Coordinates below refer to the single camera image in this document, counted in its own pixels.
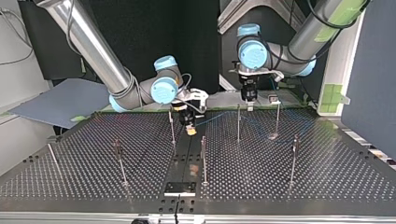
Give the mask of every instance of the silver rod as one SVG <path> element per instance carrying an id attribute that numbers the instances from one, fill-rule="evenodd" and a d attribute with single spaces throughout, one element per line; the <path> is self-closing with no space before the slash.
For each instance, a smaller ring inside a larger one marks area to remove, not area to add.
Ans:
<path id="1" fill-rule="evenodd" d="M 175 129 L 173 126 L 173 118 L 172 118 L 172 112 L 169 110 L 169 122 L 171 123 L 171 130 L 172 130 L 172 144 L 175 147 L 176 140 L 175 140 Z"/>
<path id="2" fill-rule="evenodd" d="M 238 136 L 237 136 L 238 143 L 240 141 L 240 122 L 241 122 L 241 106 L 238 105 Z"/>
<path id="3" fill-rule="evenodd" d="M 124 186 L 128 186 L 129 183 L 128 183 L 128 180 L 126 179 L 126 174 L 125 174 L 125 169 L 124 169 L 123 164 L 122 164 L 122 159 L 120 159 L 120 167 L 121 167 L 122 176 L 123 176 L 123 179 L 124 179 L 123 185 Z"/>
<path id="4" fill-rule="evenodd" d="M 53 161 L 58 165 L 58 160 L 56 159 L 56 156 L 55 156 L 55 153 L 53 151 L 52 145 L 50 143 L 48 143 L 47 146 L 49 147 L 49 152 L 50 152 L 50 155 L 51 155 Z"/>
<path id="5" fill-rule="evenodd" d="M 276 111 L 276 127 L 275 127 L 276 134 L 279 127 L 279 114 L 280 114 L 280 104 L 277 105 L 277 111 Z"/>
<path id="6" fill-rule="evenodd" d="M 296 164 L 296 154 L 293 153 L 293 165 L 291 166 L 291 175 L 290 175 L 290 190 L 293 187 L 293 178 L 294 178 L 294 169 L 295 169 L 295 164 Z"/>
<path id="7" fill-rule="evenodd" d="M 294 184 L 293 179 L 294 179 L 295 164 L 298 156 L 298 151 L 300 150 L 300 139 L 298 134 L 294 135 L 292 150 L 293 150 L 293 164 L 291 166 L 290 189 Z"/>
<path id="8" fill-rule="evenodd" d="M 207 186 L 209 183 L 207 182 L 206 175 L 206 138 L 203 136 L 201 140 L 201 158 L 203 159 L 204 164 L 204 186 Z"/>

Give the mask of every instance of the robot end effector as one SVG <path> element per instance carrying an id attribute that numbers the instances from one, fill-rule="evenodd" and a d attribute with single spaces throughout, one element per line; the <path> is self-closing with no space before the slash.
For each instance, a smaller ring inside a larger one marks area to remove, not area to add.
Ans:
<path id="1" fill-rule="evenodd" d="M 190 81 L 184 82 L 184 75 L 181 75 L 173 56 L 161 57 L 154 63 L 154 68 L 157 76 L 136 86 L 143 92 L 141 94 L 143 101 L 146 104 L 153 103 L 153 101 L 161 105 L 171 104 L 178 112 L 180 123 L 186 127 L 187 134 L 196 134 L 195 112 L 205 113 L 206 100 L 209 95 L 205 91 L 188 89 Z M 191 101 L 199 101 L 199 108 L 195 107 Z M 113 95 L 110 95 L 110 103 L 118 112 L 127 111 L 114 100 Z"/>

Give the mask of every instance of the metal bracket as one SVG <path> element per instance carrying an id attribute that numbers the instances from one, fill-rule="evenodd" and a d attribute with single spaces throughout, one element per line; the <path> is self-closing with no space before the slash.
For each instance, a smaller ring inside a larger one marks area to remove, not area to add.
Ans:
<path id="1" fill-rule="evenodd" d="M 232 0 L 218 18 L 219 32 L 223 35 L 254 7 L 270 7 L 283 20 L 289 22 L 291 0 Z M 292 15 L 291 27 L 298 31 L 304 21 L 305 15 L 296 5 Z"/>
<path id="2" fill-rule="evenodd" d="M 350 98 L 345 96 L 345 95 L 341 95 L 341 104 L 343 105 L 349 105 L 350 104 Z"/>
<path id="3" fill-rule="evenodd" d="M 195 182 L 169 182 L 165 187 L 165 197 L 195 197 Z"/>

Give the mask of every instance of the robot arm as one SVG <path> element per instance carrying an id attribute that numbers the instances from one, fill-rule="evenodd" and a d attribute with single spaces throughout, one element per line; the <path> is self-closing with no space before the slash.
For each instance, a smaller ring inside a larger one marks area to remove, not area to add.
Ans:
<path id="1" fill-rule="evenodd" d="M 78 0 L 35 0 L 48 11 L 76 46 L 81 56 L 102 79 L 110 93 L 109 101 L 118 112 L 132 110 L 154 101 L 159 104 L 177 105 L 189 134 L 195 133 L 195 111 L 191 100 L 205 105 L 207 94 L 196 94 L 184 86 L 183 78 L 172 56 L 165 56 L 154 63 L 157 76 L 137 83 L 136 78 L 120 63 L 113 50 L 102 37 L 84 7 Z"/>
<path id="2" fill-rule="evenodd" d="M 238 28 L 240 64 L 236 70 L 243 84 L 242 98 L 248 104 L 257 99 L 259 75 L 274 73 L 275 81 L 280 81 L 283 77 L 279 72 L 288 77 L 311 74 L 319 51 L 332 43 L 343 29 L 353 25 L 369 0 L 321 0 L 315 9 L 309 0 L 307 3 L 312 13 L 288 46 L 265 42 L 258 24 Z"/>

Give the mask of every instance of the wire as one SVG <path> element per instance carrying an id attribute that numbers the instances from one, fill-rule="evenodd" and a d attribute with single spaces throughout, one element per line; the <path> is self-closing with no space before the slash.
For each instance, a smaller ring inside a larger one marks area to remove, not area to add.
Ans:
<path id="1" fill-rule="evenodd" d="M 132 74 L 131 70 L 129 70 L 125 66 L 124 66 L 124 68 L 128 72 L 131 81 L 133 81 L 133 83 L 131 83 L 130 85 L 131 86 L 133 86 L 134 84 L 136 85 L 136 91 L 137 91 L 137 96 L 139 97 L 140 107 L 143 107 L 142 94 L 140 92 L 141 88 L 140 88 L 139 82 L 137 81 L 137 78 Z"/>
<path id="2" fill-rule="evenodd" d="M 9 13 L 9 14 L 13 15 L 15 18 L 17 18 L 17 20 L 18 20 L 19 23 L 21 24 L 21 27 L 22 27 L 22 29 L 23 29 L 23 32 L 24 32 L 25 36 L 27 37 L 28 34 L 27 34 L 26 27 L 25 27 L 25 25 L 24 25 L 24 22 L 23 22 L 22 18 L 21 18 L 20 16 L 18 16 L 15 12 L 13 12 L 13 11 L 11 11 L 11 10 L 9 10 L 9 9 L 0 8 L 0 10 L 1 10 L 1 12 L 3 12 L 3 14 L 2 14 L 2 15 L 3 15 L 3 20 L 6 22 L 7 26 L 8 26 L 12 31 L 14 31 L 14 33 L 17 35 L 17 37 L 18 37 L 27 47 L 31 48 L 32 45 L 29 43 L 28 39 L 24 39 L 24 38 L 20 35 L 20 33 L 19 33 L 19 32 L 17 31 L 17 29 L 15 28 L 15 26 L 14 26 L 14 25 L 11 23 L 11 21 L 7 18 L 7 14 L 6 14 L 6 13 Z"/>
<path id="3" fill-rule="evenodd" d="M 181 76 L 182 76 L 182 77 L 184 77 L 184 76 L 189 76 L 189 80 L 187 81 L 186 84 L 184 84 L 184 85 L 180 88 L 180 90 L 178 90 L 178 93 L 180 93 L 180 92 L 186 90 L 186 89 L 189 87 L 190 82 L 191 82 L 191 80 L 192 80 L 192 75 L 191 75 L 190 73 L 185 73 L 185 74 L 183 74 L 183 75 L 181 75 Z"/>
<path id="4" fill-rule="evenodd" d="M 293 20 L 293 12 L 294 12 L 295 6 L 296 6 L 296 0 L 293 0 L 293 2 L 291 3 L 290 16 L 289 16 L 289 25 L 290 26 L 291 26 L 291 22 Z"/>
<path id="5" fill-rule="evenodd" d="M 290 63 L 290 64 L 306 64 L 306 63 L 311 63 L 311 62 L 313 62 L 313 61 L 315 61 L 315 60 L 317 60 L 317 59 L 323 57 L 323 56 L 327 53 L 327 51 L 329 51 L 329 49 L 330 49 L 330 47 L 332 46 L 332 44 L 334 43 L 335 39 L 336 39 L 339 35 L 340 35 L 340 31 L 339 31 L 339 32 L 337 33 L 337 35 L 335 35 L 334 38 L 329 42 L 329 44 L 328 44 L 329 46 L 328 46 L 325 50 L 323 50 L 323 51 L 322 51 L 317 57 L 315 57 L 314 59 L 302 60 L 302 59 L 299 59 L 299 58 L 297 58 L 297 57 L 295 57 L 295 56 L 293 56 L 293 55 L 291 54 L 291 56 L 294 57 L 294 58 L 295 58 L 296 60 L 298 60 L 299 62 L 293 62 L 293 61 L 289 61 L 289 60 L 283 59 L 283 58 L 282 58 L 282 54 L 280 54 L 280 56 L 276 55 L 276 54 L 271 50 L 271 48 L 270 48 L 270 46 L 268 45 L 268 43 L 262 38 L 262 35 L 261 35 L 261 34 L 260 34 L 260 37 L 261 37 L 261 39 L 262 39 L 262 42 L 263 42 L 265 48 L 271 53 L 271 55 L 273 55 L 274 57 L 276 57 L 278 60 L 280 60 L 280 61 L 282 61 L 282 62 L 284 62 L 284 63 Z"/>
<path id="6" fill-rule="evenodd" d="M 75 0 L 70 0 L 70 10 L 69 10 L 69 14 L 67 16 L 66 40 L 67 40 L 67 44 L 69 45 L 70 49 L 73 50 L 79 56 L 81 56 L 81 54 L 78 52 L 78 50 L 73 46 L 72 41 L 70 39 L 70 30 L 72 28 L 72 14 L 73 14 L 74 5 L 75 5 Z"/>
<path id="7" fill-rule="evenodd" d="M 25 61 L 26 59 L 30 58 L 30 56 L 31 56 L 32 54 L 33 54 L 33 49 L 30 49 L 30 52 L 29 52 L 29 54 L 28 54 L 28 55 L 26 55 L 24 58 L 18 59 L 18 60 L 16 60 L 16 61 L 13 61 L 13 62 L 8 62 L 8 63 L 0 63 L 0 66 L 1 66 L 1 65 L 12 64 L 12 63 L 20 63 L 20 62 L 22 62 L 22 61 Z"/>
<path id="8" fill-rule="evenodd" d="M 192 107 L 194 110 L 196 110 L 198 113 L 201 113 L 201 114 L 204 114 L 204 113 L 205 113 L 204 110 L 198 109 L 195 105 L 192 105 L 192 104 L 190 104 L 190 103 L 187 102 L 187 101 L 181 100 L 181 99 L 179 99 L 179 98 L 176 98 L 176 99 L 179 100 L 179 101 L 181 101 L 181 102 L 183 102 L 183 103 L 186 104 L 186 105 L 189 105 L 189 106 Z"/>
<path id="9" fill-rule="evenodd" d="M 306 0 L 306 3 L 308 4 L 309 10 L 311 11 L 312 15 L 313 15 L 318 21 L 320 21 L 321 23 L 323 23 L 323 24 L 325 24 L 325 25 L 327 25 L 327 26 L 329 26 L 329 27 L 331 27 L 331 28 L 333 28 L 333 29 L 340 29 L 340 30 L 343 30 L 343 29 L 346 29 L 346 28 L 349 28 L 349 27 L 353 26 L 353 25 L 356 23 L 356 20 L 357 20 L 357 19 L 355 19 L 353 22 L 351 22 L 350 24 L 347 24 L 347 25 L 337 25 L 337 24 L 328 22 L 328 21 L 326 21 L 326 20 L 323 20 L 323 19 L 317 14 L 317 12 L 316 12 L 316 11 L 314 10 L 314 8 L 312 7 L 311 0 Z"/>
<path id="10" fill-rule="evenodd" d="M 30 48 L 29 53 L 28 53 L 25 57 L 23 57 L 23 58 L 21 58 L 21 59 L 18 59 L 18 60 L 15 60 L 15 61 L 11 61 L 11 62 L 0 63 L 0 66 L 1 66 L 1 65 L 13 64 L 13 63 L 20 63 L 20 62 L 22 62 L 22 61 L 24 61 L 24 60 L 30 58 L 30 56 L 32 56 L 32 54 L 33 54 L 33 52 L 34 52 L 34 51 L 33 51 L 33 48 L 32 48 L 32 45 L 29 43 L 28 40 L 24 39 L 24 38 L 20 35 L 20 33 L 18 33 L 17 29 L 14 27 L 14 25 L 11 23 L 11 21 L 7 18 L 6 13 L 10 13 L 10 14 L 12 14 L 15 18 L 18 19 L 18 21 L 21 23 L 22 29 L 23 29 L 23 31 L 24 31 L 24 33 L 25 33 L 25 36 L 28 36 L 27 31 L 26 31 L 26 28 L 25 28 L 25 25 L 24 25 L 24 23 L 23 23 L 23 20 L 22 20 L 21 17 L 18 16 L 15 12 L 13 12 L 13 11 L 7 9 L 7 8 L 0 7 L 0 12 L 1 12 L 1 15 L 2 15 L 4 21 L 6 22 L 7 26 L 17 35 L 17 37 L 18 37 L 27 47 Z"/>

